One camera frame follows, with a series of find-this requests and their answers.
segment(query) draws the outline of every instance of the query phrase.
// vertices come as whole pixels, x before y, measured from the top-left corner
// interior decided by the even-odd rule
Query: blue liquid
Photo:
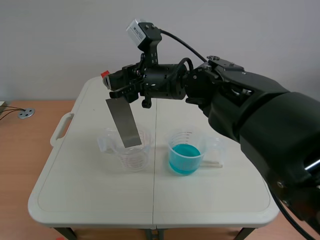
[[[170,151],[169,154],[169,164],[171,168],[179,174],[192,174],[196,171],[201,162],[200,151],[189,144],[178,144],[172,148],[176,153],[181,154],[186,157],[195,157],[195,158],[186,158],[179,156],[174,152]]]

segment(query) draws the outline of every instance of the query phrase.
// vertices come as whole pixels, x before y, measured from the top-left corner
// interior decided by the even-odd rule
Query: measuring cup
[[[100,151],[115,154],[122,166],[132,172],[144,169],[149,160],[151,133],[148,129],[137,124],[141,145],[125,148],[117,130],[105,128],[97,138]]]
[[[167,138],[169,164],[179,174],[195,172],[206,155],[209,166],[221,168],[225,156],[220,138],[208,137],[193,126],[171,131]]]

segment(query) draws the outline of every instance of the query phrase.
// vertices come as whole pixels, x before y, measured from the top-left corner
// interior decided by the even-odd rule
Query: table leg
[[[145,229],[146,240],[153,240],[153,234],[151,229]]]
[[[244,240],[246,237],[249,236],[250,233],[252,233],[255,230],[255,228],[251,227],[243,227],[237,236],[233,240]]]
[[[165,240],[165,229],[158,229],[158,240]]]
[[[68,240],[77,240],[75,232],[70,227],[55,227],[54,229]]]
[[[151,229],[145,229],[145,236],[147,240],[165,240],[165,230],[157,229],[157,234],[153,234]]]

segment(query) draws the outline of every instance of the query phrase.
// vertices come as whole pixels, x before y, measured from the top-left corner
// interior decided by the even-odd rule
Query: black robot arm
[[[240,143],[270,190],[320,233],[320,102],[216,56],[190,72],[187,103]]]
[[[198,105],[215,131],[240,144],[290,223],[313,239],[279,200],[320,234],[320,102],[217,56],[205,61],[150,22],[135,20],[127,32],[143,53],[140,62],[103,78],[110,97],[131,103],[140,94],[142,107],[150,108],[151,98],[182,100],[187,95],[185,101]],[[205,62],[195,69],[189,58],[159,64],[161,34],[173,36]]]

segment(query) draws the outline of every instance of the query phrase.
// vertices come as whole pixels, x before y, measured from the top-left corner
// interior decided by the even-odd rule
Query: electrical cable
[[[3,117],[1,117],[1,118],[0,118],[0,121],[1,121],[2,119],[4,119],[6,116],[8,116],[10,113],[13,113],[13,112],[16,112],[16,111],[20,111],[20,109],[13,109],[13,110],[11,110],[11,111],[8,112],[6,115],[4,115]]]
[[[7,112],[7,111],[13,111],[13,109],[7,109],[7,110],[3,110],[3,111],[0,111],[0,113],[3,113],[3,112]]]
[[[25,111],[25,109],[21,108],[21,107],[15,107],[15,106],[3,106],[4,108],[12,108],[12,109],[20,109],[22,111]]]
[[[309,235],[299,224],[289,215],[284,206],[281,204],[280,200],[276,197],[276,195],[271,191],[271,196],[275,204],[278,206],[280,212],[284,215],[285,219],[297,230],[305,239],[307,240],[315,240],[312,236]]]
[[[170,38],[173,38],[174,40],[176,40],[177,42],[181,43],[183,46],[185,46],[187,49],[189,49],[191,52],[193,52],[198,58],[200,58],[203,62],[206,62],[207,60],[200,55],[200,53],[198,53],[196,50],[194,50],[191,46],[189,46],[188,44],[186,44],[184,41],[182,41],[180,38],[178,38],[177,36],[171,34],[170,32],[167,32],[165,30],[159,29],[160,33],[169,36]]]

